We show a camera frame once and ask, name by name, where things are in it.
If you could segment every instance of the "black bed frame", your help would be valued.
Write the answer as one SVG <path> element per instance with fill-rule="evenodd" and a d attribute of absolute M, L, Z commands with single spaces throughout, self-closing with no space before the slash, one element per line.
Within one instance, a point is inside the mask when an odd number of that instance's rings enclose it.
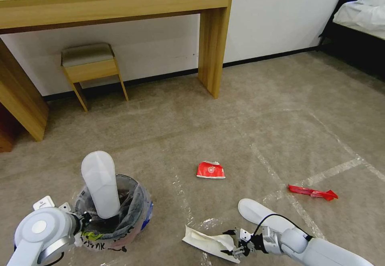
<path fill-rule="evenodd" d="M 365 72 L 385 76 L 383 59 L 385 53 L 385 40 L 363 32 L 333 23 L 334 14 L 342 4 L 355 0 L 339 0 L 325 29 L 320 35 L 321 41 L 318 49 L 347 60 Z M 324 45 L 325 39 L 331 43 Z"/>

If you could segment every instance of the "red snack wrapper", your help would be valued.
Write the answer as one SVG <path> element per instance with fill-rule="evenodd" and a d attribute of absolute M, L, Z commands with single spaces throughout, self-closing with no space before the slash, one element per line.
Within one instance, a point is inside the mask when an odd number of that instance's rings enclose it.
<path fill-rule="evenodd" d="M 224 179 L 225 171 L 218 162 L 203 161 L 198 165 L 197 177 L 208 179 Z"/>
<path fill-rule="evenodd" d="M 297 187 L 293 185 L 288 185 L 288 189 L 290 192 L 293 192 L 293 193 L 309 195 L 310 197 L 324 198 L 326 201 L 338 199 L 337 194 L 335 194 L 332 190 L 329 190 L 327 192 L 322 192 L 314 189 Z"/>

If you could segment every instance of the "wooden table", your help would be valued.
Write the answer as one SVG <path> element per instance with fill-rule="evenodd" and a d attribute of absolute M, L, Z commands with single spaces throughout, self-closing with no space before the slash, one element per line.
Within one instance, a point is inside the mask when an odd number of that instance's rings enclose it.
<path fill-rule="evenodd" d="M 0 0 L 0 34 L 201 14 L 198 78 L 216 99 L 232 0 Z M 0 41 L 0 103 L 37 140 L 48 105 Z"/>

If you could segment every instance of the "wooden stool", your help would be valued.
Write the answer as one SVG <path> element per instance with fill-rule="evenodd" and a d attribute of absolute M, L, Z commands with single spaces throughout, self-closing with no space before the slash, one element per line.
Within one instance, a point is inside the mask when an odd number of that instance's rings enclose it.
<path fill-rule="evenodd" d="M 118 63 L 107 43 L 65 49 L 61 53 L 61 68 L 86 112 L 87 101 L 80 86 L 83 81 L 118 75 L 128 101 Z"/>

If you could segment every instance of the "crumpled paper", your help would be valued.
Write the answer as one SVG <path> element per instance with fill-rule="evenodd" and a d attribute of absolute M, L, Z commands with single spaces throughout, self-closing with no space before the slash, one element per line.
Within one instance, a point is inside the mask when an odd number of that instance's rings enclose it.
<path fill-rule="evenodd" d="M 233 256 L 221 252 L 221 250 L 234 250 L 234 240 L 230 235 L 207 236 L 186 225 L 186 232 L 182 241 L 228 261 L 237 264 L 241 262 L 239 259 L 235 259 Z"/>

